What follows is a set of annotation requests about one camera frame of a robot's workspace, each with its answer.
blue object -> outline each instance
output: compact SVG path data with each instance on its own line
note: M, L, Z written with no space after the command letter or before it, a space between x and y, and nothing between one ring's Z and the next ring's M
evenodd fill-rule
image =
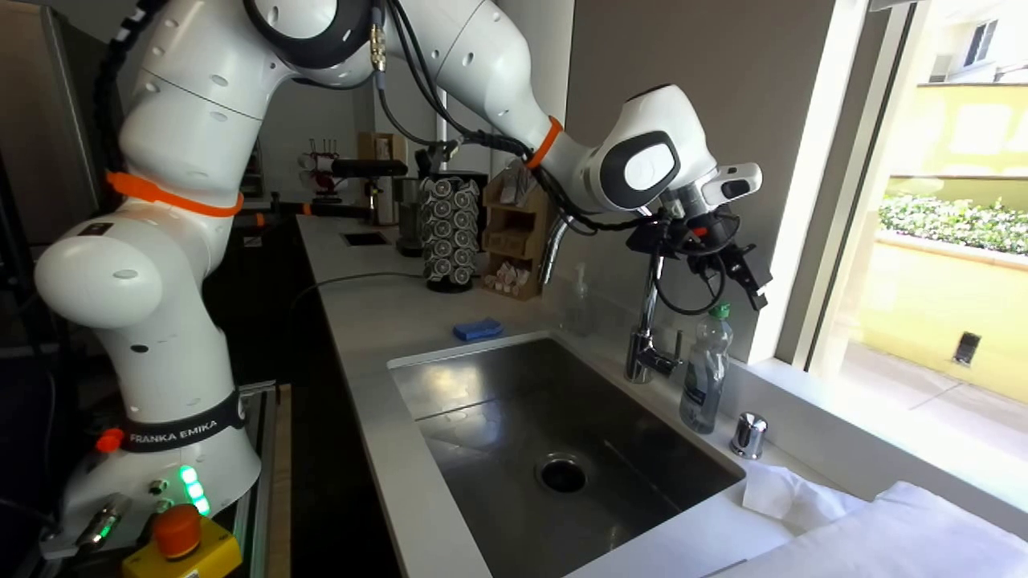
M454 337L463 340L463 344L491 340L499 332L500 332L500 324L491 321L491 316L469 321L469 324L454 324Z

sink drain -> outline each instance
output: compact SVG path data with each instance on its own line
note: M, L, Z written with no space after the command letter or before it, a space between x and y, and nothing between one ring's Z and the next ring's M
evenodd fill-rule
M549 451L539 466L535 476L546 488L560 494L571 494L583 488L583 460L576 451Z

white cloth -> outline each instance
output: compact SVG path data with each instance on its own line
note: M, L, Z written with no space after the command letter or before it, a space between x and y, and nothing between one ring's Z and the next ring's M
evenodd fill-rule
M720 572L720 578L1024 578L1028 542L895 481L874 505L818 525L769 556Z
M752 463L746 467L743 507L785 524L793 531L810 531L847 515L866 502L816 484L785 466Z

stainless steel sink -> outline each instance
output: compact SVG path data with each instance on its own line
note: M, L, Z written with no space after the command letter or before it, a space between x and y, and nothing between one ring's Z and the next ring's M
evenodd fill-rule
M549 578L728 488L556 340L392 368L493 578Z

white countertop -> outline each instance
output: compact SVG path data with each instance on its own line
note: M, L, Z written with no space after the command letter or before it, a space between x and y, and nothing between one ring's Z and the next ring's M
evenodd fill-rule
M450 332L454 324L493 316L508 337L546 329L543 302L514 302L487 288L431 293L420 280L420 260L402 256L392 242L346 242L344 230L361 230L353 219L299 219L302 242L316 280L320 281L325 316L337 347L361 432L370 451L372 479L392 529L398 563L414 578L457 578L487 573L487 566L469 536L458 507L418 429L398 387L392 386L389 363L458 347ZM591 344L561 340L577 359L627 387L609 356ZM652 414L675 422L663 390L627 390ZM716 432L697 435L675 422L712 457L734 463L726 451L728 422ZM760 556L787 539L790 529L738 507L743 484L672 515L663 525L637 536L634 542L589 563L576 578L594 573L709 573L738 558Z

